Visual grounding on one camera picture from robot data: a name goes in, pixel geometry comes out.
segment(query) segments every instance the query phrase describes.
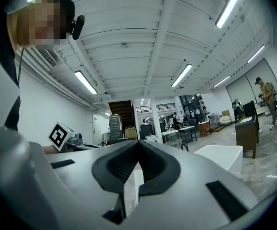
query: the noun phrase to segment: cushion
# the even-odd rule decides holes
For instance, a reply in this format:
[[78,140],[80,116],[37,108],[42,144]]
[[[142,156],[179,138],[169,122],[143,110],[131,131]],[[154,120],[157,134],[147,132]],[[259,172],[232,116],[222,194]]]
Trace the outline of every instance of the cushion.
[[232,122],[231,117],[223,116],[219,119],[219,124],[221,125],[230,125]]

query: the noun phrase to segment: cardboard box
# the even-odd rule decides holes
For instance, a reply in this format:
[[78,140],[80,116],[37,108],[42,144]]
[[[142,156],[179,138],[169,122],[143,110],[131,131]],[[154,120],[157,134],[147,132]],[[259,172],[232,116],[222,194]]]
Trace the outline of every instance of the cardboard box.
[[137,140],[136,128],[126,129],[124,132],[124,137]]

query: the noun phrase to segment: jeans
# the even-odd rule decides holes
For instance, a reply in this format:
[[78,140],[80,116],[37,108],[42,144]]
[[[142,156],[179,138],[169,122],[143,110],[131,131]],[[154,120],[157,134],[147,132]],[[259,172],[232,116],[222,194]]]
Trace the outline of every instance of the jeans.
[[277,119],[277,112],[276,112],[276,105],[274,102],[272,103],[267,103],[267,106],[271,112],[272,115],[272,124],[275,125],[276,124],[276,119]]
[[240,110],[239,106],[234,110],[234,116],[235,116],[235,124],[237,124],[238,120],[242,118],[242,111]]

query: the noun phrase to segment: air vent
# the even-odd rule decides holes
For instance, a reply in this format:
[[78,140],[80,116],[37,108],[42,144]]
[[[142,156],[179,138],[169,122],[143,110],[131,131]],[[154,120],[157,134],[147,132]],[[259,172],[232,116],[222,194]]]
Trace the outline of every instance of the air vent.
[[42,60],[46,63],[48,67],[53,68],[57,65],[56,60],[51,56],[51,54],[47,50],[37,46],[35,52],[38,54],[38,56],[42,56]]

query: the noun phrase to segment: white pillar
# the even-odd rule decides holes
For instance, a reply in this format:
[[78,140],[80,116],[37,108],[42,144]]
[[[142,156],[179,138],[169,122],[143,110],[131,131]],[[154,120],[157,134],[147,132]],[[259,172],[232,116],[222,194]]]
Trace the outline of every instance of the white pillar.
[[140,117],[138,117],[138,115],[137,115],[135,100],[132,100],[132,102],[133,102],[133,109],[134,109],[134,118],[135,118],[135,126],[136,126],[136,131],[137,131],[137,138],[138,138],[138,140],[140,140],[140,133],[139,133],[140,126],[139,126],[139,124],[141,123],[141,121],[138,120],[138,118],[140,119]]
[[155,134],[158,135],[158,142],[163,143],[161,126],[160,126],[159,120],[158,120],[155,99],[154,99],[154,97],[150,97],[149,99],[150,99],[151,111],[152,111],[152,116],[153,116],[153,124],[154,124]]

